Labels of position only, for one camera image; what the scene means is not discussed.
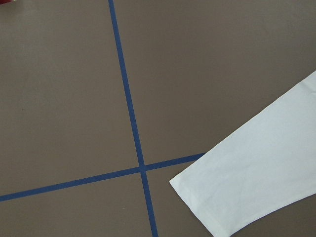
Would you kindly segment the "white long-sleeve printed shirt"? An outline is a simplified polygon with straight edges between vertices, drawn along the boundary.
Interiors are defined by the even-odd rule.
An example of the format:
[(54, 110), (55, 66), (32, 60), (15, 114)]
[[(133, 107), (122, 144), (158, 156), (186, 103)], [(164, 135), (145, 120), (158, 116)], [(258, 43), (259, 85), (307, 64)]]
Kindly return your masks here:
[(215, 237), (316, 192), (316, 76), (310, 74), (170, 184)]

